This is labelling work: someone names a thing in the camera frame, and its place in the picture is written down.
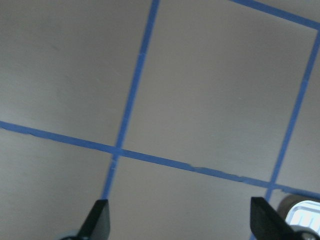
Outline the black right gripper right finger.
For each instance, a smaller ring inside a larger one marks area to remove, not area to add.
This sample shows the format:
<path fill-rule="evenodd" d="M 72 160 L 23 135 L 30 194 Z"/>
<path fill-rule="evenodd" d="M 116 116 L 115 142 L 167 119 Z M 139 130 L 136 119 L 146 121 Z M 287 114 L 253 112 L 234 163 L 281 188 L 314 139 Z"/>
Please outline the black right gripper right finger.
<path fill-rule="evenodd" d="M 250 200 L 250 230 L 256 240 L 293 240 L 293 229 L 263 197 Z"/>

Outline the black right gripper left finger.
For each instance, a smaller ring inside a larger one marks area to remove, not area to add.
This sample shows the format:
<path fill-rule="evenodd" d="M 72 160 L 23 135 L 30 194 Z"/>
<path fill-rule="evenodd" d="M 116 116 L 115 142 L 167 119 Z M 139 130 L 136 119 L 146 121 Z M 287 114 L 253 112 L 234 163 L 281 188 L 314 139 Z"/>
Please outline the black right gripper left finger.
<path fill-rule="evenodd" d="M 110 210 L 107 199 L 97 200 L 77 233 L 78 240 L 107 240 L 110 236 Z"/>

